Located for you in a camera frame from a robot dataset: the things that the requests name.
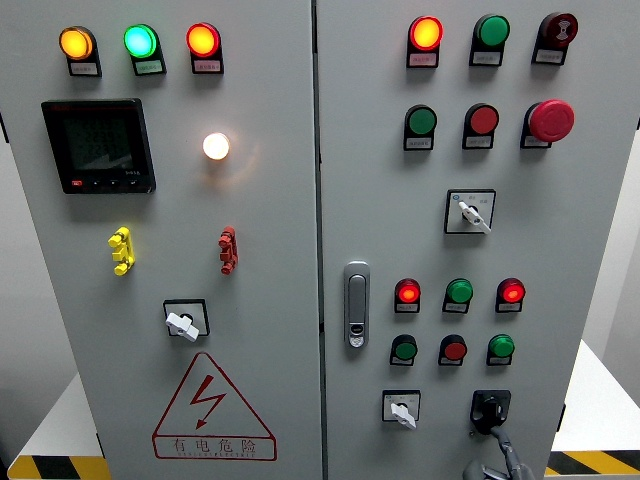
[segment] green push button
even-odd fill
[[[509,335],[496,335],[489,342],[489,351],[496,357],[506,358],[516,349],[513,339]]]
[[[411,360],[418,353],[418,349],[412,343],[401,343],[396,347],[396,357],[400,360]]]
[[[467,303],[473,297],[471,282],[465,278],[457,278],[447,286],[447,296],[455,303]]]
[[[409,117],[409,128],[418,135],[426,135],[436,126],[436,115],[431,109],[420,108]]]
[[[509,37],[509,22],[499,15],[487,15],[480,19],[476,35],[488,47],[497,47]]]

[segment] yellow indicator light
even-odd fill
[[[229,154],[229,139],[224,133],[212,133],[202,142],[202,149],[212,160],[222,160]]]
[[[443,28],[435,17],[417,18],[411,25],[411,43],[420,50],[433,50],[442,40]]]
[[[213,55],[220,45],[218,31],[208,23],[196,23],[187,32],[189,50],[198,57]]]
[[[71,60],[85,60],[93,53],[93,40],[82,27],[68,27],[60,33],[60,49]]]

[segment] white light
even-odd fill
[[[207,157],[222,160],[229,154],[229,139],[224,133],[212,133],[202,142],[202,149]]]

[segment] green indicator light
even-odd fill
[[[436,126],[436,116],[431,110],[421,108],[409,117],[409,128],[418,135],[426,135]]]
[[[498,15],[488,15],[478,22],[480,27],[477,35],[480,41],[488,47],[497,47],[509,37],[509,22]]]
[[[418,353],[418,349],[412,343],[401,343],[396,347],[396,357],[400,360],[411,360]]]
[[[136,58],[147,58],[156,51],[156,34],[146,25],[132,25],[124,32],[124,46]]]
[[[516,349],[513,339],[509,335],[496,335],[489,342],[489,350],[496,357],[506,358]]]
[[[453,280],[447,286],[447,295],[455,303],[467,303],[473,297],[471,282],[464,278]]]

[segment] yellow black hazard stripe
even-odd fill
[[[551,452],[545,475],[640,475],[640,450]]]
[[[111,480],[107,461],[103,457],[21,455],[9,468],[7,476],[10,480]]]

